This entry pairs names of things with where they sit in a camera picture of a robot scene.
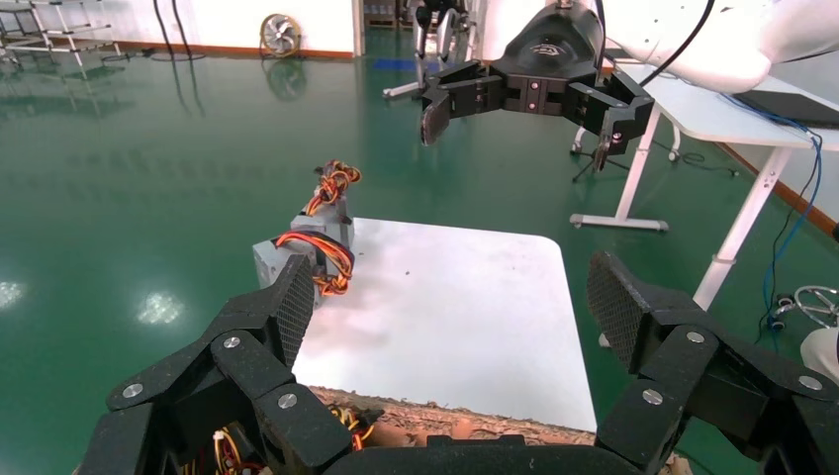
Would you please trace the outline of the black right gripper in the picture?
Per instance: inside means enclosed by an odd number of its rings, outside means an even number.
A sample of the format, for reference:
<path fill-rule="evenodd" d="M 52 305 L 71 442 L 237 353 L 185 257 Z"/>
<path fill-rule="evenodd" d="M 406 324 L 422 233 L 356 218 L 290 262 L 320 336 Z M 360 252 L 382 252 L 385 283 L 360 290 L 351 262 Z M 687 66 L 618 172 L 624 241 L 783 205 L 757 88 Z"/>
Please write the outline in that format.
<path fill-rule="evenodd" d="M 598 137 L 595 172 L 646 131 L 653 98 L 615 70 L 597 86 L 605 35 L 599 17 L 579 3 L 544 7 L 489 66 L 478 60 L 428 76 L 419 136 L 438 141 L 453 119 L 495 110 L 566 117 Z"/>

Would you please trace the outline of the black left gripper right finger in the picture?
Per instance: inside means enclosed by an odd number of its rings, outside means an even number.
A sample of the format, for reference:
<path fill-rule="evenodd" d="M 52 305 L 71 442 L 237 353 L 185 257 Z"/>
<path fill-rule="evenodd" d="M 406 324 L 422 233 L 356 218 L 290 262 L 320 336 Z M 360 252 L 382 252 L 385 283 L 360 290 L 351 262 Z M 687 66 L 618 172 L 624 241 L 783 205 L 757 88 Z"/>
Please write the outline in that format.
<path fill-rule="evenodd" d="M 728 332 L 687 293 L 647 284 L 615 255 L 591 259 L 587 301 L 633 377 L 596 446 L 655 474 L 693 419 L 763 474 L 838 470 L 838 388 L 828 377 Z"/>

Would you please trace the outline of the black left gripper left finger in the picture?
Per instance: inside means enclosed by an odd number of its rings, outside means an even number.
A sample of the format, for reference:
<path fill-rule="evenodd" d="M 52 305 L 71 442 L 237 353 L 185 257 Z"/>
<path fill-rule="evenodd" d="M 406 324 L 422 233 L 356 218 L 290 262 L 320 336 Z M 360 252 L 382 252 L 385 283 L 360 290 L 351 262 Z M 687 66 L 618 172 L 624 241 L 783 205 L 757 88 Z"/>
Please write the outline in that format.
<path fill-rule="evenodd" d="M 82 474 L 177 474 L 238 424 L 275 474 L 323 474 L 351 436 L 292 371 L 313 314 L 307 257 L 268 287 L 229 299 L 204 333 L 116 386 Z"/>

